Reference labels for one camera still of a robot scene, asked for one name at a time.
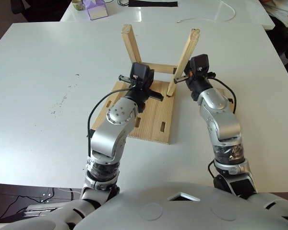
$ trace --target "black cable on floor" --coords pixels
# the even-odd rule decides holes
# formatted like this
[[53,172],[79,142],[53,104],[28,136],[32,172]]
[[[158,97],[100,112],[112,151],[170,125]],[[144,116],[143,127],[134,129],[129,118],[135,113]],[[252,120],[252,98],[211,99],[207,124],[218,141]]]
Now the black cable on floor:
[[43,200],[43,201],[38,201],[38,200],[35,200],[35,199],[33,199],[33,198],[29,197],[29,196],[25,196],[25,195],[18,195],[17,198],[15,199],[15,201],[12,202],[12,203],[7,207],[7,209],[5,210],[5,212],[0,216],[0,220],[1,220],[1,218],[7,213],[7,211],[9,210],[9,208],[10,208],[13,204],[15,204],[20,197],[21,197],[21,198],[28,198],[28,199],[30,199],[30,200],[34,200],[35,202],[38,202],[38,203],[41,204],[41,203],[44,203],[45,201],[51,199],[52,197],[54,197],[54,188],[52,188],[52,193],[53,193],[53,194],[52,194],[51,197],[49,197],[49,198],[47,198],[46,200]]

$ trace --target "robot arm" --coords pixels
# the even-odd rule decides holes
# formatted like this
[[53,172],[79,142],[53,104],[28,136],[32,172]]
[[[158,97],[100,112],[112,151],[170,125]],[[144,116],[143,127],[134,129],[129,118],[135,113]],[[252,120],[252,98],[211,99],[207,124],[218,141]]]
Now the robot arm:
[[215,73],[208,73],[208,69],[207,55],[192,57],[185,68],[186,76],[175,82],[186,81],[207,123],[215,154],[214,165],[220,173],[214,178],[215,187],[247,198],[257,189],[244,158],[240,124],[230,110],[228,99],[210,84],[208,79],[215,77]]
[[126,137],[133,130],[138,113],[145,109],[145,101],[149,97],[163,100],[160,93],[149,89],[154,70],[146,65],[133,63],[130,77],[120,75],[119,80],[130,83],[131,89],[108,109],[103,123],[92,132],[91,154],[82,190],[82,199],[94,200],[99,205],[119,192],[116,182]]

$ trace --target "purple tissue box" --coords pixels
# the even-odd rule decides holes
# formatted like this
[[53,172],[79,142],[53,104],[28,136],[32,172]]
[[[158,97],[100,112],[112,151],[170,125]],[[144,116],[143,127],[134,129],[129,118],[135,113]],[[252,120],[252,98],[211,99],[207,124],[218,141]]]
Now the purple tissue box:
[[91,20],[108,16],[106,4],[103,0],[83,0],[83,3]]

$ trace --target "person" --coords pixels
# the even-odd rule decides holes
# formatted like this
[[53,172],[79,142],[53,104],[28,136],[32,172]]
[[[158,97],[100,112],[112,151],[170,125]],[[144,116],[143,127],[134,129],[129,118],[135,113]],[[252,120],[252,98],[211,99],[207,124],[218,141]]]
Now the person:
[[284,27],[288,28],[288,0],[260,0],[260,2],[275,24],[273,30],[266,31],[267,35],[277,53],[281,55],[285,52],[285,56],[288,58],[288,47],[284,50],[288,40],[282,33]]

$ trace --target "white desk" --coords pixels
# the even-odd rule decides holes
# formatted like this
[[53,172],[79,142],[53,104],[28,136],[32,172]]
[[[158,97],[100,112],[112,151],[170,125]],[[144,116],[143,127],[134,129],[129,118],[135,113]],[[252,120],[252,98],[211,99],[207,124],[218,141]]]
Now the white desk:
[[[208,54],[210,70],[237,95],[259,191],[288,192],[288,75],[260,25],[134,23],[142,60],[177,64],[193,27],[201,29],[193,55]],[[82,187],[88,114],[131,68],[121,28],[103,21],[10,27],[0,40],[0,183]],[[164,181],[212,186],[205,121],[185,84],[176,94],[171,145],[127,138],[122,189]]]
[[[265,30],[272,30],[275,26],[259,0],[224,0],[224,2],[236,11],[236,16],[227,23],[260,24]],[[99,20],[121,23],[175,23],[187,18],[223,21],[230,19],[233,15],[233,11],[218,0],[179,0],[178,7],[123,7],[114,0],[107,3],[107,11],[109,17]],[[70,4],[61,22],[89,20],[86,11],[77,11]]]

